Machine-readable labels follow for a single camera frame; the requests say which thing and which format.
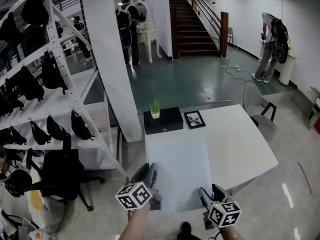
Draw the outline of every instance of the picture frame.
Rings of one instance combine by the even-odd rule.
[[[184,113],[185,121],[189,126],[189,129],[196,129],[200,127],[205,127],[205,121],[203,120],[200,112],[198,110]]]

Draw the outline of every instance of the white sheet of paper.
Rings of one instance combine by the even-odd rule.
[[[180,140],[149,140],[150,164],[158,166],[154,188],[162,195],[160,215],[203,208],[198,189],[212,192],[208,152],[204,137]]]

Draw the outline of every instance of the jeans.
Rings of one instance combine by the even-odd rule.
[[[137,37],[137,29],[130,28],[131,30],[131,50],[132,50],[132,65],[137,65],[140,61],[139,59],[139,51],[138,51],[138,37]],[[128,49],[122,49],[125,64],[130,62],[129,51]]]
[[[276,42],[266,42],[264,44],[264,51],[263,51],[263,56],[262,60],[260,63],[260,66],[258,67],[258,70],[255,72],[255,78],[256,79],[261,79],[262,73],[266,70],[266,67],[268,65],[269,59],[272,56],[270,65],[264,75],[264,80],[265,81],[270,81],[272,75],[274,74],[275,71],[275,65],[277,62],[276,59]]]

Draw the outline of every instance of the hand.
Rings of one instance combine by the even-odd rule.
[[[263,33],[261,33],[261,39],[264,41],[267,39],[267,37]]]

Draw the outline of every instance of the gray chair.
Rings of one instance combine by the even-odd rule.
[[[244,88],[243,108],[255,123],[264,139],[270,142],[277,133],[277,126],[273,122],[277,107],[261,95],[255,84],[249,83]],[[261,114],[257,112],[260,108],[263,110]],[[269,108],[273,108],[271,119],[264,116]]]

